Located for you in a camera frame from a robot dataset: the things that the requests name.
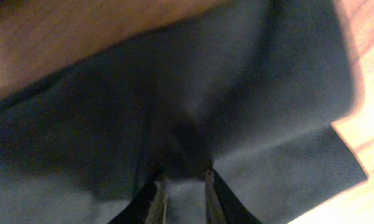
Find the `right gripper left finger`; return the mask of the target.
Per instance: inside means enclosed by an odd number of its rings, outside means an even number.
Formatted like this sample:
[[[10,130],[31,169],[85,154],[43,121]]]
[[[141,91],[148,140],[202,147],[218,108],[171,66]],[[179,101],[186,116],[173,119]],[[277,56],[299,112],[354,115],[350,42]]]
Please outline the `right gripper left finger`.
[[[165,224],[166,209],[166,177],[159,174],[148,181],[108,224]]]

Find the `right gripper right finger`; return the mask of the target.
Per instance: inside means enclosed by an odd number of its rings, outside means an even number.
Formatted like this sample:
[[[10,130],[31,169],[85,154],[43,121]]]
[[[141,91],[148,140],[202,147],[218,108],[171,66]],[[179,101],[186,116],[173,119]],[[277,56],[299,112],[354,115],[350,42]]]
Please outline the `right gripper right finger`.
[[[205,214],[206,224],[261,224],[214,169],[205,175]]]

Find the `black pants red waistband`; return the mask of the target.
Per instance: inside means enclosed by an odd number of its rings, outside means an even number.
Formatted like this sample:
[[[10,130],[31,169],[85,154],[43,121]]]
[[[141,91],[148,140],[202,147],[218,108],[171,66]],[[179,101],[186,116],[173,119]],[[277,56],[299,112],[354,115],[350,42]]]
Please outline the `black pants red waistband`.
[[[0,1],[0,223],[109,223],[166,177],[206,223],[217,171],[261,223],[367,179],[334,1]]]

